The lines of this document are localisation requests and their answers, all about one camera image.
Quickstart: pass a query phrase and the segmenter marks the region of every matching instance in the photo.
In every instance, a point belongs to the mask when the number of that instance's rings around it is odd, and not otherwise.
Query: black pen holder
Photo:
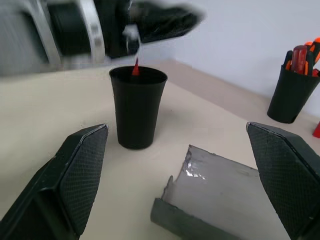
[[[281,66],[268,116],[277,122],[292,124],[319,82],[320,77],[298,74]]]

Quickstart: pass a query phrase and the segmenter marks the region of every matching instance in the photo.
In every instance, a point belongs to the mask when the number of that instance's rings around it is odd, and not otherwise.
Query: table surface
[[[117,142],[110,67],[0,79],[0,219],[68,135],[101,123],[110,133],[81,240],[179,239],[150,221],[154,199],[178,175],[189,145],[256,168],[248,121],[299,134],[320,154],[312,137],[318,118],[303,113],[294,124],[277,123],[266,115],[267,98],[172,60],[154,67],[169,81],[154,143],[138,151]]]

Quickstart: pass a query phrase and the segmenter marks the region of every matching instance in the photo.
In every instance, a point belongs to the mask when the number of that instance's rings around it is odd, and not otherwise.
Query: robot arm
[[[135,55],[141,44],[185,35],[201,18],[185,7],[131,0],[0,0],[0,76]],[[129,25],[139,37],[125,33]]]

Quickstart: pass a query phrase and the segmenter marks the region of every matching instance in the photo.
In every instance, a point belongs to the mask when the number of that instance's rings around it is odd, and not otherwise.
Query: white wall
[[[178,61],[269,97],[286,52],[320,36],[319,0],[166,1],[206,12],[201,25],[174,41]],[[304,110],[320,116],[320,86]]]

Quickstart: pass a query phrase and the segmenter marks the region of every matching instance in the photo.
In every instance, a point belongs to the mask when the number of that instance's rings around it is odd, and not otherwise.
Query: black plastic cup
[[[118,142],[127,149],[145,149],[154,141],[158,111],[167,75],[162,71],[139,67],[140,76],[132,76],[133,66],[112,69],[112,82]]]
[[[319,82],[320,77],[298,74],[281,66],[268,116],[277,122],[292,124]]]

